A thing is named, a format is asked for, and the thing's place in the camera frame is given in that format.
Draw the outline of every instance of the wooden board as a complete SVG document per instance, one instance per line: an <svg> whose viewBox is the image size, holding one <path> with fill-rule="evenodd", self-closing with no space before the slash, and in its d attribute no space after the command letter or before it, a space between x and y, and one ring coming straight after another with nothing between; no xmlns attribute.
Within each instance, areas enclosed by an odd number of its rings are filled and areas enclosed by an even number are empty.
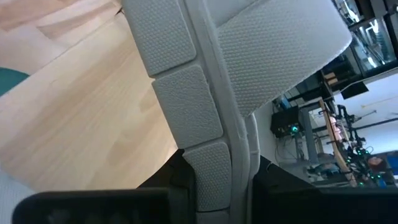
<svg viewBox="0 0 398 224"><path fill-rule="evenodd" d="M119 8L115 0L0 0L0 67L31 75Z"/></svg>
<svg viewBox="0 0 398 224"><path fill-rule="evenodd" d="M130 189L176 150L118 14L0 98L1 168L34 190Z"/></svg>
<svg viewBox="0 0 398 224"><path fill-rule="evenodd" d="M328 129L328 133L329 133L330 139L332 141L331 145L333 147L333 153L335 155L336 162L337 162L337 164L338 164L338 166L339 166L341 171L350 172L350 169L348 168L343 156L340 154L340 151L338 150L338 146L336 144L336 138L335 138L335 135L333 134L334 130L331 127L330 122L329 122L329 120L330 120L329 114L327 112L325 112L326 111L325 103L323 102L323 100L320 100L319 104L320 104L321 109L323 111L323 117L325 118L326 127ZM347 180L349 181L349 184L352 187L356 187L357 186L355 177L354 177L354 175L352 173L345 174L345 176L346 176Z"/></svg>

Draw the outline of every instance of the black electronic device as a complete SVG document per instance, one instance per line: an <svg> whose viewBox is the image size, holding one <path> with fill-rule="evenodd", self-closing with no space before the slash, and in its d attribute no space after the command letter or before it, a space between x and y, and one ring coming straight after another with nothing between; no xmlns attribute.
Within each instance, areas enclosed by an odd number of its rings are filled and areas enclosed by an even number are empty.
<svg viewBox="0 0 398 224"><path fill-rule="evenodd" d="M272 115L271 131L275 137L282 138L303 131L302 117L298 106Z"/></svg>

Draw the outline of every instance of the green led light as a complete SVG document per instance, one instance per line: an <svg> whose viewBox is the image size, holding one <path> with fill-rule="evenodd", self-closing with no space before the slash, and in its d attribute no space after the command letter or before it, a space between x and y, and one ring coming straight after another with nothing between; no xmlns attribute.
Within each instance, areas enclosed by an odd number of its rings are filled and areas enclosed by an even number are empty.
<svg viewBox="0 0 398 224"><path fill-rule="evenodd" d="M296 127L296 126L293 126L292 127L292 132L293 133L297 133L299 131L299 128L298 127Z"/></svg>

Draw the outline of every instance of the white wall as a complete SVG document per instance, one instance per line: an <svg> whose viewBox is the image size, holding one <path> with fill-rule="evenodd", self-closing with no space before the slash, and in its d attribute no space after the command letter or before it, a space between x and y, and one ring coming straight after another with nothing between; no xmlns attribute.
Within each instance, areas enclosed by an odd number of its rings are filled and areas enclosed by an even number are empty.
<svg viewBox="0 0 398 224"><path fill-rule="evenodd" d="M335 103L346 106L348 114L362 116L374 110L377 111L376 114L357 121L353 127L398 117L398 75L377 80L366 86L369 89L368 92L347 100L344 100L340 94L335 96ZM316 118L316 122L320 126L325 125L323 117ZM359 130L358 135L366 138L366 146L372 146L373 153L398 149L398 121ZM325 152L333 151L330 145L324 146L324 150Z"/></svg>

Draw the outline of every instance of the light wood surface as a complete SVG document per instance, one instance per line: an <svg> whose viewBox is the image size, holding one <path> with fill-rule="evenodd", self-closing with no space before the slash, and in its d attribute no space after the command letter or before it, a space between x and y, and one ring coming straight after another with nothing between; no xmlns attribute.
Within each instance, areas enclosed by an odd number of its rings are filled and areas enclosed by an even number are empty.
<svg viewBox="0 0 398 224"><path fill-rule="evenodd" d="M119 8L116 0L0 0L0 67L31 75Z"/></svg>
<svg viewBox="0 0 398 224"><path fill-rule="evenodd" d="M34 190L130 189L176 150L122 14L0 98L1 168Z"/></svg>
<svg viewBox="0 0 398 224"><path fill-rule="evenodd" d="M319 104L320 104L321 109L323 111L322 112L323 113L323 117L325 118L326 127L328 128L328 133L329 133L330 139L332 141L331 145L333 147L333 153L335 155L336 162L337 162L337 164L338 164L338 166L339 166L341 171L350 172L350 169L348 168L343 156L340 154L340 151L338 150L338 146L336 144L336 138L335 138L335 135L333 134L334 130L333 130L333 128L330 125L330 122L329 122L330 117L329 117L329 114L326 112L325 103L323 102L323 100L320 100ZM346 176L347 180L349 181L349 184L352 187L356 187L357 186L355 177L354 177L354 175L352 173L345 174L345 176Z"/></svg>

